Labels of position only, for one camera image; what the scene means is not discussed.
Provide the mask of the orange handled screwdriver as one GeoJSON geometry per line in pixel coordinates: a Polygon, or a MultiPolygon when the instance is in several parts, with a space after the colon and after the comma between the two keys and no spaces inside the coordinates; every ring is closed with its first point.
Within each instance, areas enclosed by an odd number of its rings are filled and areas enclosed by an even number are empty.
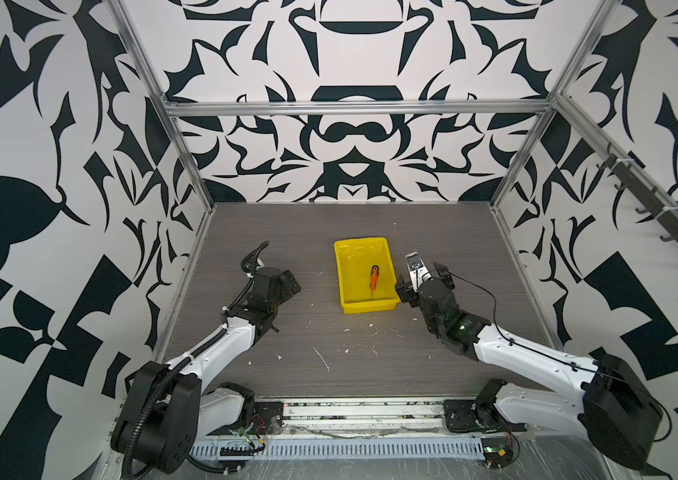
{"type": "Polygon", "coordinates": [[[370,274],[370,289],[375,291],[378,286],[378,280],[380,277],[380,267],[378,265],[373,265],[370,274]]]}

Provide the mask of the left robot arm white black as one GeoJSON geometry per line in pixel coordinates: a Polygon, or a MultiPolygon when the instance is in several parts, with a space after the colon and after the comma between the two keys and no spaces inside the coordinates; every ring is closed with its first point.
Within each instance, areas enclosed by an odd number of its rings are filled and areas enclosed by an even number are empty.
{"type": "Polygon", "coordinates": [[[205,390],[273,330],[279,307],[301,290],[289,270],[259,266],[247,278],[216,330],[170,361],[149,361],[136,372],[111,436],[112,449],[123,456],[122,478],[173,473],[190,459],[199,434],[247,426],[255,405],[250,389],[227,382],[205,390]]]}

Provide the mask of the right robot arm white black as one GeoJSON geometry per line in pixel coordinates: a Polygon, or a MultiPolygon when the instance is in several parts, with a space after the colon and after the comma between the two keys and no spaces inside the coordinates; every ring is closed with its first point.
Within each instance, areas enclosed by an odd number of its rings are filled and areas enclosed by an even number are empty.
{"type": "Polygon", "coordinates": [[[454,294],[456,277],[446,266],[428,267],[413,252],[406,267],[396,292],[420,309],[428,331],[443,345],[540,386],[490,381],[474,403],[477,421],[538,425],[587,440],[623,467],[639,471],[647,465],[664,408],[625,360],[576,356],[516,336],[462,309],[454,294]]]}

